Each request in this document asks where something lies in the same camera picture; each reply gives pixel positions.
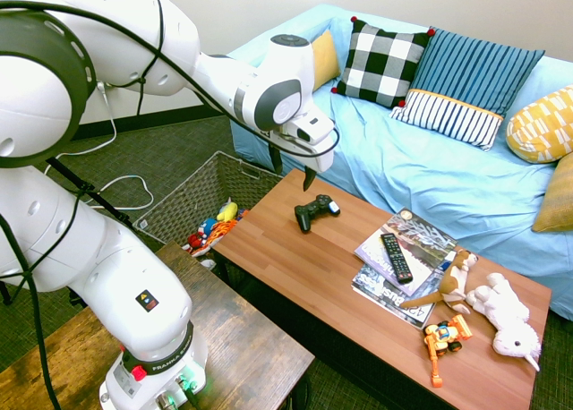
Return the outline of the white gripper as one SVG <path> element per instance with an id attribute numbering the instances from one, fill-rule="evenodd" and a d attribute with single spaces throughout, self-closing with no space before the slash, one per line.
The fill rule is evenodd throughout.
<path id="1" fill-rule="evenodd" d="M 327 171 L 334 159 L 334 123 L 321 110 L 299 114 L 270 133 L 270 140 L 287 155 L 305 165 L 303 190 L 310 189 L 317 172 Z M 283 173 L 280 149 L 268 145 L 270 160 L 277 175 Z"/>

